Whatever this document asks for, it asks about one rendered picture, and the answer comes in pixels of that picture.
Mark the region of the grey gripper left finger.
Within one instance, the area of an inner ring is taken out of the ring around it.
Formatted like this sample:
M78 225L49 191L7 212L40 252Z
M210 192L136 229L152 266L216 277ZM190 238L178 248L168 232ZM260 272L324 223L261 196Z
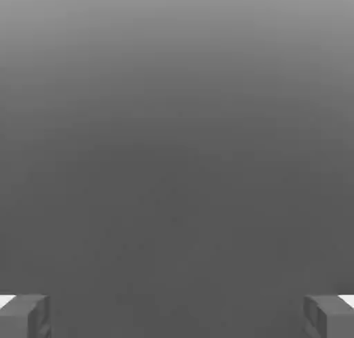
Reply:
M0 294L0 338L52 338L50 297Z

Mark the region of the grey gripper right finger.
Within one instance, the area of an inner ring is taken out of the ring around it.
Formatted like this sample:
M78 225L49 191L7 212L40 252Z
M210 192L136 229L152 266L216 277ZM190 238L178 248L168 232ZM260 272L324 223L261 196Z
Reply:
M308 338L354 338L354 294L306 295L302 308Z

